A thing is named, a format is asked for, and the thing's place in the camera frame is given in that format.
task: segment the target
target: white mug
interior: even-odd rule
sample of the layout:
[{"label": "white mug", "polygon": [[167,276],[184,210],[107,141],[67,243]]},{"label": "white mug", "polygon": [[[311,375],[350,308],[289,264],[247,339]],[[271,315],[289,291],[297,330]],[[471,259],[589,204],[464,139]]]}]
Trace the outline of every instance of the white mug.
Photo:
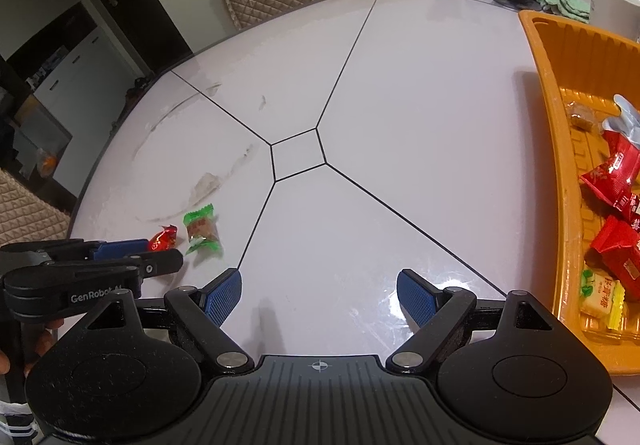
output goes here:
[{"label": "white mug", "polygon": [[640,0],[591,0],[589,24],[637,42]]}]

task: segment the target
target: green candy wrapper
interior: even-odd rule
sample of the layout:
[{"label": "green candy wrapper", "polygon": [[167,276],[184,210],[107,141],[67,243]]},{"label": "green candy wrapper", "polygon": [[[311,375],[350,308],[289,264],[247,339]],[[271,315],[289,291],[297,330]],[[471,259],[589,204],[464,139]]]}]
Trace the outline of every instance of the green candy wrapper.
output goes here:
[{"label": "green candy wrapper", "polygon": [[213,219],[213,205],[203,206],[200,210],[187,212],[182,219],[187,234],[189,235],[189,250],[187,254],[198,248],[209,248],[212,251],[220,251],[220,236]]}]

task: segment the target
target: blue gripper pad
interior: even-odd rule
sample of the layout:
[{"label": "blue gripper pad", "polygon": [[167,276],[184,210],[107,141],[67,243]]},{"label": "blue gripper pad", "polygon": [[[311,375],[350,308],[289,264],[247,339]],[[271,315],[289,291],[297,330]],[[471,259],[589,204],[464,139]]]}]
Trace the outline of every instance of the blue gripper pad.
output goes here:
[{"label": "blue gripper pad", "polygon": [[97,250],[94,250],[94,261],[121,259],[127,255],[143,253],[147,251],[148,245],[148,239],[128,239],[126,241],[102,243]]},{"label": "blue gripper pad", "polygon": [[238,270],[234,270],[207,295],[204,313],[216,326],[220,327],[238,304],[241,295],[242,277]]},{"label": "blue gripper pad", "polygon": [[404,271],[398,274],[396,291],[400,305],[418,326],[424,326],[436,314],[436,301],[433,295]]}]

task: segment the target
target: smudge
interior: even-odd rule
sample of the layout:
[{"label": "smudge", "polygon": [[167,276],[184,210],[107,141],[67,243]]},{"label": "smudge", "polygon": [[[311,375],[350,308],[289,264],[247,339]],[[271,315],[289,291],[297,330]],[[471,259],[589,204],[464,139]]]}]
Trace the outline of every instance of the smudge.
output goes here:
[{"label": "smudge", "polygon": [[193,187],[191,191],[191,196],[189,196],[189,204],[197,205],[204,198],[213,194],[216,190],[220,188],[222,185],[222,180],[218,176],[213,176],[213,174],[206,172],[198,180],[196,186]]},{"label": "smudge", "polygon": [[196,92],[195,94],[192,94],[189,98],[185,98],[183,101],[178,102],[177,105],[174,105],[174,107],[170,108],[166,113],[164,113],[160,118],[160,120],[156,121],[156,123],[151,126],[151,129],[149,130],[148,133],[146,133],[145,138],[136,147],[135,151],[133,151],[133,154],[131,155],[131,159],[133,160],[133,158],[136,157],[136,154],[138,154],[138,151],[142,149],[142,146],[146,143],[146,140],[149,139],[149,136],[151,136],[151,133],[156,130],[158,125],[160,125],[167,118],[171,118],[172,116],[175,116],[176,114],[178,114],[181,110],[189,107],[191,104],[187,104],[187,102],[189,102],[192,98],[197,98],[199,96],[200,96],[200,93]]},{"label": "smudge", "polygon": [[246,148],[244,153],[236,159],[234,164],[231,165],[229,172],[227,172],[224,176],[216,176],[215,174],[211,174],[209,172],[204,173],[195,184],[193,189],[191,189],[189,200],[187,201],[186,206],[182,210],[180,210],[180,212],[176,212],[175,214],[171,214],[170,216],[162,216],[162,218],[147,219],[146,221],[150,223],[164,223],[169,219],[185,215],[190,210],[193,210],[198,205],[198,203],[203,202],[210,195],[219,190],[220,187],[222,187],[229,180],[229,178],[231,178],[236,172],[238,172],[241,167],[251,161],[251,158],[254,154],[255,145],[252,143],[249,147]]},{"label": "smudge", "polygon": [[218,88],[222,85],[221,82],[216,82],[215,84],[213,84],[212,86],[210,86],[209,88],[206,89],[206,93],[207,96],[209,96],[210,98],[214,97],[216,95],[216,93],[218,92]]}]

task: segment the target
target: silver screw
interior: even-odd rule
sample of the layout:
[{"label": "silver screw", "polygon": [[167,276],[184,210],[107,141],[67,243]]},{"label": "silver screw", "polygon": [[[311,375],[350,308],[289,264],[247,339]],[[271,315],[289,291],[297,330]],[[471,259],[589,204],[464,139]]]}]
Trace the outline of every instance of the silver screw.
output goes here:
[{"label": "silver screw", "polygon": [[216,361],[222,367],[226,367],[227,369],[236,369],[246,364],[249,361],[249,359],[244,353],[228,351],[227,353],[222,353],[221,355],[218,355],[218,357],[216,358]]},{"label": "silver screw", "polygon": [[422,363],[422,357],[418,353],[403,351],[402,353],[394,354],[391,361],[400,367],[408,369],[410,367],[418,367]]}]

